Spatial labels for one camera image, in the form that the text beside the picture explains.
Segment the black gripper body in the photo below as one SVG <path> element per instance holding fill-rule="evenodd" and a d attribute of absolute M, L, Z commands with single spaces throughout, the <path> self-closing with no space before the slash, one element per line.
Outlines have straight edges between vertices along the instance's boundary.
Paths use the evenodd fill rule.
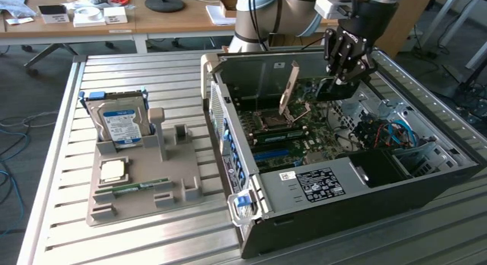
<path fill-rule="evenodd" d="M 339 13 L 346 16 L 339 20 L 339 35 L 346 31 L 364 43 L 366 48 L 360 52 L 371 53 L 396 10 L 398 3 L 382 3 L 372 0 L 351 0 L 351 6 L 338 7 Z"/>

